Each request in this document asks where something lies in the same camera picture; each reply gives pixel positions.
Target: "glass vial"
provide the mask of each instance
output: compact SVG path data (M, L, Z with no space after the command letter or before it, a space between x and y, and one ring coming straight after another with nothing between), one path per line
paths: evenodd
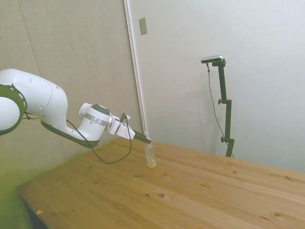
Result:
M146 163L149 168L156 167L156 159L154 157L154 148L153 143L150 142L145 143L145 156L146 156Z

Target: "wooden table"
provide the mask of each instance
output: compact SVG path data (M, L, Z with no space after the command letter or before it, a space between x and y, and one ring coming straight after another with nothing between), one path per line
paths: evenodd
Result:
M305 174L154 143L155 168L133 140L123 161L89 152L18 187L52 229L305 229ZM113 161L119 138L96 152Z

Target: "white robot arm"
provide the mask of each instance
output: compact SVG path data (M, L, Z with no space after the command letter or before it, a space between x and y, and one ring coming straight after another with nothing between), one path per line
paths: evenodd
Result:
M122 122L124 118L130 119L128 115L123 113L120 119L99 104L85 103L79 109L78 117L82 119L78 128L80 135L66 125L67 109L66 93L56 84L15 69L0 72L0 135L14 130L23 114L28 113L37 116L48 130L88 148L97 146L104 130L112 135L150 143L145 135L130 126L127 128Z

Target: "beige wall panel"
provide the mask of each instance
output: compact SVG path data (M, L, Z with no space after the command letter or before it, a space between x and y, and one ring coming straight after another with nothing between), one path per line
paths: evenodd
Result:
M7 68L39 73L16 0L0 1L0 70ZM23 120L13 132L1 136L1 229L31 228L16 187L63 163L57 136L39 120Z
M99 103L142 132L123 0L19 1L40 76L66 92L77 127L83 103ZM101 144L115 137L104 133ZM89 149L60 137L66 161Z

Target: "wall switch plate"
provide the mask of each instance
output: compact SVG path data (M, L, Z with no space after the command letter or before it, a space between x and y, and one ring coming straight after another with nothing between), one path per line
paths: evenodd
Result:
M147 34L146 19L139 19L141 35Z

